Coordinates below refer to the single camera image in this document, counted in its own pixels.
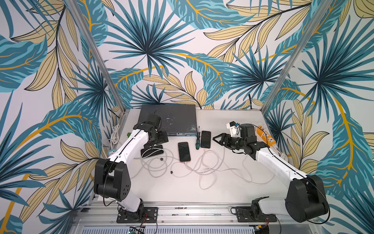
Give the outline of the white-edged black phone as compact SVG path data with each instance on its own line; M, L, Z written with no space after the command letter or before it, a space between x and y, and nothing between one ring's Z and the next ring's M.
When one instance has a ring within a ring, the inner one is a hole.
M201 132L200 147L205 148L205 149L211 148L211 132L210 131Z

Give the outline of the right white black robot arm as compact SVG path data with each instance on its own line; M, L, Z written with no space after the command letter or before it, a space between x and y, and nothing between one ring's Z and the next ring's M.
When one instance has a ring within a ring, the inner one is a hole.
M269 169L287 188L285 198L261 197L252 201L251 206L237 208L237 218L250 222L275 222L278 215L287 215L298 223L312 222L322 215L330 216L322 179L297 169L270 148L268 140L258 141L253 124L227 124L229 134L221 133L213 141L238 154L250 156Z

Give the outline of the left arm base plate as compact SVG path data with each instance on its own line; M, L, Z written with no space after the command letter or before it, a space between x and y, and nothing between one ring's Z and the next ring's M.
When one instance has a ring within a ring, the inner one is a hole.
M158 210L158 207L143 207L133 213L120 207L116 222L120 224L156 223Z

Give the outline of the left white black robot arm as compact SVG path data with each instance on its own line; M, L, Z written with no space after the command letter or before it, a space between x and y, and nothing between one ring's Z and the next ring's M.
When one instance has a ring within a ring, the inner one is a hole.
M167 142L167 133L160 130L161 117L150 114L146 121L133 127L129 138L107 159L95 165L94 193L116 202L124 211L139 219L144 210L143 200L131 191L129 164L145 145Z

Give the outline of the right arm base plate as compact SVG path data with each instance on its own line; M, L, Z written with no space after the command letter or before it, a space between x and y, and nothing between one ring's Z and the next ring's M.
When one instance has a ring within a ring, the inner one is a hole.
M232 207L230 212L237 217L239 223L277 222L277 217L274 214L263 214L257 207L237 206Z

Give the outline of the pink-edged black phone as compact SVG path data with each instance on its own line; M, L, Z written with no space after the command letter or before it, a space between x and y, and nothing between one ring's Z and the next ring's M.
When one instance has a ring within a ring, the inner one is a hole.
M188 142L179 142L178 143L178 152L180 162L190 162L191 154L189 149Z

